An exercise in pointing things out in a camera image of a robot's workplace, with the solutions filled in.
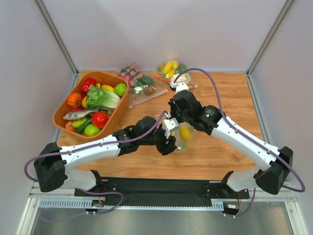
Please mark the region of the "clear zip bag pink slider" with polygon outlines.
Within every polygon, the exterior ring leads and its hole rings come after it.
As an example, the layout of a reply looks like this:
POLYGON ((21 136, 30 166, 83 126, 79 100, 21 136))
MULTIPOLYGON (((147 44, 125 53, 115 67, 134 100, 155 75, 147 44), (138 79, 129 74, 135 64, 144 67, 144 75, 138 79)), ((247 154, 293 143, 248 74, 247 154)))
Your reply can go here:
POLYGON ((179 124, 179 129, 171 132, 171 136, 176 139, 176 151, 184 151, 187 149, 192 138, 197 134, 197 130, 186 122, 179 124))

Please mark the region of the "fake yellow lemon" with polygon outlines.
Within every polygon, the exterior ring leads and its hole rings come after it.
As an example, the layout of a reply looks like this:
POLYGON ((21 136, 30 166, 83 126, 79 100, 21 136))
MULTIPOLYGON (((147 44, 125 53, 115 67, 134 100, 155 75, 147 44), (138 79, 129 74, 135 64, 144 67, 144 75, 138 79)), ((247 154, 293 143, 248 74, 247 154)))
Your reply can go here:
POLYGON ((192 132, 190 131, 189 128, 181 127, 179 129, 180 136, 184 141, 190 141, 192 138, 192 132))

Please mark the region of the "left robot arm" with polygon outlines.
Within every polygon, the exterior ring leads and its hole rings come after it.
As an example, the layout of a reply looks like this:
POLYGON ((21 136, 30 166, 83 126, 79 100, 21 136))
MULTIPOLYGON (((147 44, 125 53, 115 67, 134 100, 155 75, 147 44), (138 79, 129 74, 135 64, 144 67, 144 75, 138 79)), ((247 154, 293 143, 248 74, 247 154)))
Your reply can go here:
POLYGON ((171 133, 178 128, 175 118, 159 124, 152 117, 144 117, 134 126, 89 143, 59 147, 51 142, 34 161, 40 190, 51 192, 62 186, 91 190, 99 184, 99 174, 95 170, 79 171, 78 166, 133 153, 142 145, 156 146, 161 155, 170 154, 176 150, 176 139, 171 133))

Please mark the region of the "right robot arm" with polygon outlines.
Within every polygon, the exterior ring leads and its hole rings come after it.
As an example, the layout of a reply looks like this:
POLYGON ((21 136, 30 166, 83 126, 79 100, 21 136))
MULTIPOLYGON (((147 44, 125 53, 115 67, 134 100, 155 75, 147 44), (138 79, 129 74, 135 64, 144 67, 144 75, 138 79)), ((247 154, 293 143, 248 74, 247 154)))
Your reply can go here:
POLYGON ((293 151, 289 147, 278 148, 255 137, 217 107, 202 106, 190 91, 178 92, 169 105, 171 116, 179 123, 186 122, 197 131, 223 140, 256 164, 254 169, 228 172, 222 182, 230 189, 242 191, 259 187, 273 195, 279 193, 290 173, 286 164, 291 165, 293 160, 293 151))

